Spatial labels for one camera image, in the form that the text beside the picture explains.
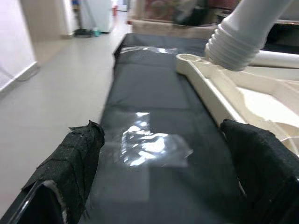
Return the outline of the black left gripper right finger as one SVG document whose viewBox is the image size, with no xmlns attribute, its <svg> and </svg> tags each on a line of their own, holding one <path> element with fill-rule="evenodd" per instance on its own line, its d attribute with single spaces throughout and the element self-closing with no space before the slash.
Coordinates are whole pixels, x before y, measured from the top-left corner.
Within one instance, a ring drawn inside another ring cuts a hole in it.
<svg viewBox="0 0 299 224">
<path fill-rule="evenodd" d="M 221 123 L 254 224 L 299 224 L 299 157 L 250 124 Z"/>
</svg>

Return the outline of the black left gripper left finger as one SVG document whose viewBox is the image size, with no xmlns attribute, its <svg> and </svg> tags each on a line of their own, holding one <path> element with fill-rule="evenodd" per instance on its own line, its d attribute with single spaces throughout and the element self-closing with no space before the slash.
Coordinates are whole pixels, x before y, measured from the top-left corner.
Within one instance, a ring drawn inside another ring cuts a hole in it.
<svg viewBox="0 0 299 224">
<path fill-rule="evenodd" d="M 56 150 L 44 160 L 23 186 L 37 181 L 58 199 L 65 224 L 77 224 L 85 208 L 98 166 L 100 149 L 105 144 L 102 127 L 89 121 L 72 127 Z"/>
</svg>

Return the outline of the white plastic table leg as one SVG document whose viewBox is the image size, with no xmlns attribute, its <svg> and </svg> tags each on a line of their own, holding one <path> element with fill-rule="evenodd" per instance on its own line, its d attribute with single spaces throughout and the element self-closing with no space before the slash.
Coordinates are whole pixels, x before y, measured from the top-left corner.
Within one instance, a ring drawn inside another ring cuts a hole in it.
<svg viewBox="0 0 299 224">
<path fill-rule="evenodd" d="M 250 62 L 250 65 L 299 69 L 299 55 L 261 50 Z"/>
<path fill-rule="evenodd" d="M 225 69 L 244 70 L 264 47 L 271 28 L 293 1 L 241 0 L 211 35 L 206 55 Z"/>
</svg>

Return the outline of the white plastic children table top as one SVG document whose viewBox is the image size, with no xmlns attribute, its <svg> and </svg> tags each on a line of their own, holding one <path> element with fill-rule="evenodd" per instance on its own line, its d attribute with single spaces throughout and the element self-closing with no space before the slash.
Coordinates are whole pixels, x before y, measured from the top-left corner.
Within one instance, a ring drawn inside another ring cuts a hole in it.
<svg viewBox="0 0 299 224">
<path fill-rule="evenodd" d="M 234 72 L 191 54 L 176 55 L 184 75 L 220 125 L 230 119 L 272 132 L 299 157 L 299 77 L 295 69 Z"/>
</svg>

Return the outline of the clear tape strip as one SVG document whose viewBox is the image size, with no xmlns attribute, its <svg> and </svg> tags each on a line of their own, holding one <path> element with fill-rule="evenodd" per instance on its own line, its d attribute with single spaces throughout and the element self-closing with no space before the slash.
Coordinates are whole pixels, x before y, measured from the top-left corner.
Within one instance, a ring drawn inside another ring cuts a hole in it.
<svg viewBox="0 0 299 224">
<path fill-rule="evenodd" d="M 107 112 L 101 125 L 105 144 L 99 162 L 103 166 L 185 167 L 193 153 L 181 136 L 151 132 L 148 112 Z"/>
<path fill-rule="evenodd" d="M 120 54 L 125 54 L 129 52 L 136 52 L 136 51 L 149 51 L 156 54 L 178 54 L 177 48 L 158 48 L 153 46 L 133 46 L 133 47 L 124 47 L 120 50 Z"/>
</svg>

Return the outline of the black tablecloth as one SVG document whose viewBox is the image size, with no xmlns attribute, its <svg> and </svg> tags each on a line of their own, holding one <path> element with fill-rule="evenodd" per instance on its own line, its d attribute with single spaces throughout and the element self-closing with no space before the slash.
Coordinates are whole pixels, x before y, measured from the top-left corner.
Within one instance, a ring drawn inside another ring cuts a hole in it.
<svg viewBox="0 0 299 224">
<path fill-rule="evenodd" d="M 175 54 L 124 47 L 203 53 L 204 42 L 128 34 L 116 50 L 104 113 L 148 112 L 150 130 L 181 136 L 193 150 L 185 167 L 99 162 L 90 192 L 92 224 L 254 224 L 225 134 L 190 82 L 175 71 Z"/>
</svg>

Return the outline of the mop with green head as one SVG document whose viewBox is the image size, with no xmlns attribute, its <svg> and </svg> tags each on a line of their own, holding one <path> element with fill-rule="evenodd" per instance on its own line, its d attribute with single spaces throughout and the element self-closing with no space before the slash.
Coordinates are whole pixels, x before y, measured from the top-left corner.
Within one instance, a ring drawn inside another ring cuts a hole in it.
<svg viewBox="0 0 299 224">
<path fill-rule="evenodd" d="M 91 8 L 87 2 L 87 0 L 75 0 L 77 2 L 77 16 L 78 16 L 78 29 L 74 31 L 75 37 L 99 37 L 101 32 L 96 27 L 94 16 L 92 15 Z M 92 28 L 85 29 L 83 28 L 83 20 L 82 20 L 82 6 L 85 6 L 86 13 L 88 15 L 90 24 Z"/>
</svg>

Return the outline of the white chest appliance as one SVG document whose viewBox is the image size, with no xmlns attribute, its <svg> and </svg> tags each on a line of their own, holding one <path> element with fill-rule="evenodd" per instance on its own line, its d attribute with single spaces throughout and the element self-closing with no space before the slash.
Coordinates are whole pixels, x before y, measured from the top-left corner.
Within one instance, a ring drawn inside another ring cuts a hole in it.
<svg viewBox="0 0 299 224">
<path fill-rule="evenodd" d="M 112 0 L 87 0 L 95 27 L 102 33 L 110 33 L 114 25 Z"/>
</svg>

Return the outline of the beige table cover cloth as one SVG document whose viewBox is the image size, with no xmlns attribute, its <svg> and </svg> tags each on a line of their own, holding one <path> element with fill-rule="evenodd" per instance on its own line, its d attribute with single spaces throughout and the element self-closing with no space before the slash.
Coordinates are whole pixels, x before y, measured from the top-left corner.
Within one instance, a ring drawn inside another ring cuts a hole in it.
<svg viewBox="0 0 299 224">
<path fill-rule="evenodd" d="M 136 34 L 199 39 L 209 39 L 217 28 L 216 24 L 193 27 L 145 20 L 132 20 L 131 25 Z"/>
</svg>

